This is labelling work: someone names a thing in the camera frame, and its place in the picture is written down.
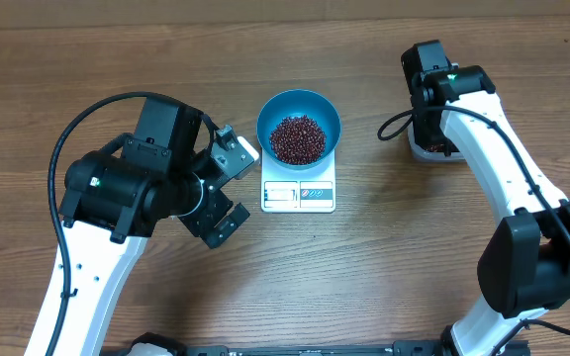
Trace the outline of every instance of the wood grain surface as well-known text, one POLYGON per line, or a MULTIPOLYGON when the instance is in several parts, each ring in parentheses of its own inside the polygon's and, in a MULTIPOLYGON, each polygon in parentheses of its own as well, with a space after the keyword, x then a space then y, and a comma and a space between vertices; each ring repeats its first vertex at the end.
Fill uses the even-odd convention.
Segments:
MULTIPOLYGON (((132 90, 200 108, 255 146, 256 116, 271 96, 323 93, 343 123, 337 209, 265 214, 257 170, 225 188, 252 216, 221 248, 160 222, 108 346, 146 331, 240 347, 437 338, 479 296, 476 263, 495 224, 467 165, 420 164, 405 134, 376 138, 409 107, 401 53, 432 39, 453 61, 485 68, 527 150, 570 198, 570 17, 0 32, 0 355, 23 353, 48 286, 53 145, 90 104, 132 90)), ((66 167, 132 132, 142 103, 104 108, 73 133, 59 196, 66 167)), ((570 327, 570 302, 545 319, 570 327)), ((570 355, 568 337, 541 328, 522 337, 534 355, 570 355)))
POLYGON ((570 0, 0 0, 0 30, 570 15, 570 0))

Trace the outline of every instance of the black cable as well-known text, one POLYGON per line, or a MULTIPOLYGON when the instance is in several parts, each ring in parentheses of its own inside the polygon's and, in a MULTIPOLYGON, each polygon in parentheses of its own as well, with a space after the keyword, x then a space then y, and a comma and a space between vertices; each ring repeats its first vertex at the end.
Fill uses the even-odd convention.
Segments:
POLYGON ((98 151, 105 154, 114 154, 125 145, 125 141, 127 139, 132 137, 133 135, 130 133, 120 133, 116 138, 112 139, 107 144, 102 146, 102 148, 100 148, 98 151))
POLYGON ((60 332, 63 328, 63 322, 65 321, 65 314, 67 313, 67 304, 69 302, 69 293, 71 290, 71 266, 69 262, 69 251, 67 250, 67 242, 65 241, 65 236, 63 234, 63 228, 60 225, 60 218, 58 216, 58 208, 56 207, 56 190, 54 184, 54 177, 56 175, 56 164, 58 162, 58 156, 60 151, 65 144, 65 140, 71 134, 71 132, 80 124, 89 114, 94 111, 104 107, 107 104, 117 102, 119 100, 131 99, 131 98, 152 98, 158 99, 165 102, 174 103, 176 105, 185 105, 184 103, 178 101, 175 98, 171 98, 166 95, 151 93, 151 92, 131 92, 111 96, 109 98, 103 99, 98 103, 85 109, 82 113, 72 120, 71 123, 65 128, 63 133, 60 134, 54 151, 51 154, 51 159, 49 160, 49 169, 47 171, 47 201, 49 203, 49 214, 51 215, 51 222, 54 225, 54 230, 56 231, 56 239, 58 240, 58 247, 60 248, 60 257, 63 264, 63 290, 61 293, 60 307, 58 309, 58 317, 56 318, 56 325, 54 326, 54 332, 49 340, 49 346, 47 347, 46 355, 51 356, 56 348, 56 343, 60 337, 60 332))
POLYGON ((401 134, 402 131, 408 127, 408 125, 411 124, 411 122, 413 121, 414 118, 415 118, 415 110, 414 109, 407 110, 401 114, 397 114, 396 116, 387 120, 386 123, 382 124, 382 126, 380 127, 380 130, 377 131, 377 138, 379 138, 380 140, 389 140, 389 139, 395 138, 398 134, 401 134), (402 118, 405 118, 408 115, 410 115, 411 117, 397 131, 395 131, 394 133, 391 133, 387 136, 382 135, 384 133, 384 130, 386 130, 386 128, 388 128, 389 125, 395 123, 396 121, 398 121, 402 118))
POLYGON ((209 141, 208 141, 208 146, 206 147, 206 152, 202 156, 202 159, 193 162, 192 166, 193 172, 202 170, 202 168, 204 168, 204 166, 206 166, 206 164, 210 160, 210 154, 213 151, 213 144, 215 143, 215 131, 219 129, 219 127, 215 123, 213 123, 213 120, 208 115, 202 114, 200 116, 200 119, 202 123, 204 123, 204 125, 206 126, 206 129, 208 129, 209 141))
MULTIPOLYGON (((498 124, 496 122, 484 117, 481 114, 475 113, 471 110, 458 108, 458 107, 452 107, 452 106, 432 106, 432 107, 424 108, 424 111, 427 111, 427 112, 442 112, 442 111, 446 111, 446 110, 458 112, 458 113, 465 114, 465 115, 469 115, 475 119, 480 120, 481 122, 487 124, 491 129, 493 129, 503 139, 503 141, 507 145, 508 149, 512 153, 514 160, 516 161, 519 168, 521 169, 521 173, 524 176, 524 178, 526 179, 526 182, 529 184, 529 188, 531 189, 531 192, 533 192, 533 194, 536 196, 536 198, 538 199, 538 201, 540 202, 542 207, 549 213, 549 216, 557 225, 558 230, 560 231, 560 233, 562 234, 562 236, 564 237, 564 239, 566 240, 566 242, 570 248, 570 232, 569 232, 569 230, 566 228, 566 226, 564 225, 564 223, 562 222, 560 217, 555 213, 555 211, 553 210, 551 205, 546 201, 546 199, 544 198, 544 196, 540 192, 540 187, 537 186, 535 184, 535 182, 533 181, 533 177, 531 176, 528 169, 526 168, 526 165, 524 164, 523 158, 521 157, 520 153, 518 152, 518 150, 514 146, 514 143, 507 136, 507 134, 498 126, 498 124)), ((414 115, 415 111, 411 110, 411 111, 404 112, 404 113, 392 118, 391 120, 394 119, 393 121, 395 121, 395 120, 399 119, 400 117, 406 117, 408 114, 414 115)), ((386 127, 390 123, 392 123, 391 120, 389 120, 389 122, 385 123, 382 126, 382 128, 380 128, 380 131, 378 132, 378 137, 380 139, 385 138, 385 137, 381 137, 381 133, 384 129, 386 129, 386 127)), ((391 134, 391 136, 389 136, 389 138, 387 138, 387 139, 390 139, 390 138, 396 136, 402 130, 404 130, 407 126, 408 125, 403 125, 401 129, 399 129, 397 132, 391 134)), ((552 324, 552 323, 547 322, 547 321, 539 320, 539 319, 523 319, 494 347, 494 349, 492 350, 491 356, 496 356, 496 354, 500 351, 500 349, 503 346, 507 345, 507 343, 510 342, 510 340, 512 340, 512 338, 514 338, 514 336, 516 336, 519 333, 519 331, 521 331, 521 329, 523 329, 524 327, 529 327, 530 325, 544 326, 544 327, 549 328, 551 330, 554 330, 554 331, 557 331, 557 332, 560 332, 562 334, 570 336, 570 329, 552 324)))

